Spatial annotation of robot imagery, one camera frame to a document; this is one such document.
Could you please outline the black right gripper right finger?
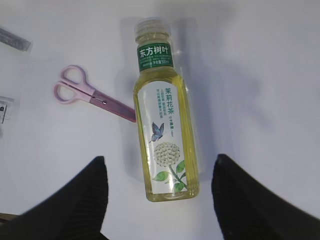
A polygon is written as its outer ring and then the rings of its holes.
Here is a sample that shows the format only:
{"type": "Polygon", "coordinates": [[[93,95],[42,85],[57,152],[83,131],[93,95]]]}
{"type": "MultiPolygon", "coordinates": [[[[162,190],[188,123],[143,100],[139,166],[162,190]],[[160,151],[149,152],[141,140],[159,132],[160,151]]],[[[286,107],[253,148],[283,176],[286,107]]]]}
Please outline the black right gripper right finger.
{"type": "Polygon", "coordinates": [[[226,154],[216,158],[211,191],[225,240],[318,240],[320,220],[276,195],[226,154]]]}

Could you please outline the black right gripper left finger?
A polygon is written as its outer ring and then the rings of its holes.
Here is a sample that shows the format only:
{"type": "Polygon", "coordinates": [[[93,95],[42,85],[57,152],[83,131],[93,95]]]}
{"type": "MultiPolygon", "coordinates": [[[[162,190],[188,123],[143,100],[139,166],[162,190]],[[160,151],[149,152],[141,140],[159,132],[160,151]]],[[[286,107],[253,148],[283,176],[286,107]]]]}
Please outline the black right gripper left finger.
{"type": "Polygon", "coordinates": [[[103,156],[95,157],[52,196],[3,223],[2,240],[105,240],[109,185],[103,156]]]}

